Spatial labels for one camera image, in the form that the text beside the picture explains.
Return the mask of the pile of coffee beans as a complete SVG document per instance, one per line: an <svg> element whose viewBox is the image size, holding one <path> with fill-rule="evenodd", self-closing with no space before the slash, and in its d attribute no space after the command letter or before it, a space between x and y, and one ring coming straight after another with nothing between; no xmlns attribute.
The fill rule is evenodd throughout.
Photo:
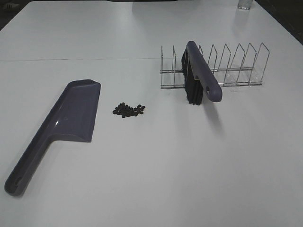
<svg viewBox="0 0 303 227"><path fill-rule="evenodd" d="M131 107L128 104L122 102L112 111L114 115L120 115L122 118L126 117L137 117L140 114L144 114L144 105L137 105L136 107Z"/></svg>

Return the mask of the purple brush black bristles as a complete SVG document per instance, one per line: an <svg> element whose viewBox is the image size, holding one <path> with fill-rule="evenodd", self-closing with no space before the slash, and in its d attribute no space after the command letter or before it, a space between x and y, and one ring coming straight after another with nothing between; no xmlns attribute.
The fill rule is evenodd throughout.
<svg viewBox="0 0 303 227"><path fill-rule="evenodd" d="M189 41L181 58L185 91L190 104L200 105L203 94L212 102L220 102L223 92L194 41Z"/></svg>

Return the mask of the purple plastic dustpan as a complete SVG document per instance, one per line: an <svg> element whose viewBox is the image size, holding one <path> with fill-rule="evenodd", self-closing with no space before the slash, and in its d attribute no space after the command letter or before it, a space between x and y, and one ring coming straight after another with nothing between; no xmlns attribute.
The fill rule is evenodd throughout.
<svg viewBox="0 0 303 227"><path fill-rule="evenodd" d="M54 141L91 142L101 84L91 79L68 83L7 178L4 189L21 196Z"/></svg>

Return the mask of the clear drinking glass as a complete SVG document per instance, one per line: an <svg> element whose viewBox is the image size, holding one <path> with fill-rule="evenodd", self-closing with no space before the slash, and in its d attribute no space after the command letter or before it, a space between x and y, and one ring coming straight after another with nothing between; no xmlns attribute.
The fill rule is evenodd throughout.
<svg viewBox="0 0 303 227"><path fill-rule="evenodd" d="M250 10L253 0L239 0L237 8L243 10Z"/></svg>

